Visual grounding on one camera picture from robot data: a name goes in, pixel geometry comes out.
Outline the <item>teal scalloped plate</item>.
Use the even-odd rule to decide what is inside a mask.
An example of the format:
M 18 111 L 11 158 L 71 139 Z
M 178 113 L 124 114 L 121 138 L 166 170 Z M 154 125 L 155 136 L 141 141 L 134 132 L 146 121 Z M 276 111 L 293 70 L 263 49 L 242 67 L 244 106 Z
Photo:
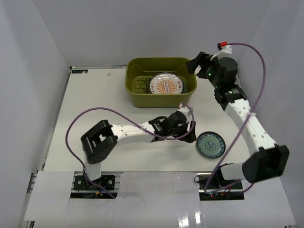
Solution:
M 182 90 L 182 93 L 187 93 L 187 82 L 185 80 L 181 80 L 182 81 L 182 84 L 183 84 L 183 90 Z

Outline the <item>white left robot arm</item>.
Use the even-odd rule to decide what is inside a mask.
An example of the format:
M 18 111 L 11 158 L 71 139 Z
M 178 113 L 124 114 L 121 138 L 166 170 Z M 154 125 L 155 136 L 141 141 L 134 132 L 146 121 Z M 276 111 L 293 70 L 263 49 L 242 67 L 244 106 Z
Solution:
M 85 178 L 84 184 L 91 190 L 100 185 L 101 162 L 104 161 L 116 146 L 129 143 L 153 143 L 164 140 L 179 140 L 192 143 L 196 141 L 194 120 L 189 120 L 189 111 L 178 110 L 168 117 L 157 117 L 134 125 L 114 125 L 101 120 L 82 137 L 84 150 Z

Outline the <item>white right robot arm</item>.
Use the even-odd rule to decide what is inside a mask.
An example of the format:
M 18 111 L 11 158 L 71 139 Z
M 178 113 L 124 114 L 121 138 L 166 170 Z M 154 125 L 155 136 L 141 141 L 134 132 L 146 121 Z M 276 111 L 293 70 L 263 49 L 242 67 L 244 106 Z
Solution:
M 233 120 L 246 142 L 250 157 L 243 163 L 221 165 L 215 176 L 215 185 L 226 189 L 232 180 L 256 183 L 282 176 L 288 157 L 286 145 L 278 145 L 258 121 L 243 90 L 236 84 L 237 62 L 230 57 L 217 58 L 200 52 L 186 63 L 188 73 L 200 71 L 197 76 L 214 86 L 218 104 Z

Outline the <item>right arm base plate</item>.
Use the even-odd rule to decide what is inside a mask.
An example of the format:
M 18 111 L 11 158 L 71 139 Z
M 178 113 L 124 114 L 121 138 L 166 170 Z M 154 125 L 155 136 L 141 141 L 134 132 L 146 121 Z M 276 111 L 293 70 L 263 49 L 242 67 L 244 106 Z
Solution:
M 204 187 L 209 178 L 208 173 L 198 173 L 194 177 L 194 182 L 198 184 L 200 201 L 232 201 L 244 200 L 243 185 L 237 180 L 222 180 L 214 176 L 207 188 Z

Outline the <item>small blue white plate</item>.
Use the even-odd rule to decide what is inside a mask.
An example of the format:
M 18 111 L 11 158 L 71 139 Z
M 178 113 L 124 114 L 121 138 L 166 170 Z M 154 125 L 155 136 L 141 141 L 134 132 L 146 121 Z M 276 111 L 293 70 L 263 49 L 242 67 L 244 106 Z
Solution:
M 224 139 L 215 132 L 203 132 L 196 140 L 196 148 L 198 152 L 209 159 L 221 157 L 226 150 Z

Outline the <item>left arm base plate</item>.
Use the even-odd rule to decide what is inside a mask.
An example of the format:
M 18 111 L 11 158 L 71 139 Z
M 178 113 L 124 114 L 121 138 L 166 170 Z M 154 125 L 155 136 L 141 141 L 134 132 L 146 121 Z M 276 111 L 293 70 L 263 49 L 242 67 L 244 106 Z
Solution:
M 119 189 L 119 178 L 115 175 L 101 175 L 92 184 L 83 174 L 76 174 L 70 193 L 71 199 L 115 199 Z

